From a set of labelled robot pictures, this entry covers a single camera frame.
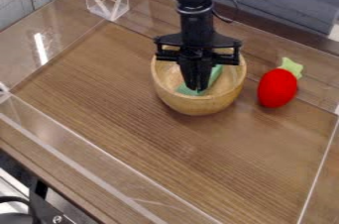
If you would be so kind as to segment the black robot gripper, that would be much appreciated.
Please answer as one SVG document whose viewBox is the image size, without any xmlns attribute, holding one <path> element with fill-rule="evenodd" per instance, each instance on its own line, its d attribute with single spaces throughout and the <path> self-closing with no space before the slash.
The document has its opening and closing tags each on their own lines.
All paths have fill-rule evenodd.
<svg viewBox="0 0 339 224">
<path fill-rule="evenodd" d="M 210 7 L 202 10 L 177 8 L 177 13 L 180 32 L 153 39 L 156 59 L 177 62 L 186 87 L 204 91 L 214 65 L 240 64 L 242 43 L 214 30 Z"/>
</svg>

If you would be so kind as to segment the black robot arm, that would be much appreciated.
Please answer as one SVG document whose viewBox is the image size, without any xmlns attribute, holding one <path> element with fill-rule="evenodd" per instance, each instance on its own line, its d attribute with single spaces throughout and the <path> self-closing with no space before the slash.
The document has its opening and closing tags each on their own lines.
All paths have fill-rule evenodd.
<svg viewBox="0 0 339 224">
<path fill-rule="evenodd" d="M 176 11 L 180 32 L 153 39 L 156 59 L 176 62 L 186 87 L 201 92 L 217 64 L 240 64 L 242 42 L 214 30 L 213 0 L 177 0 Z"/>
</svg>

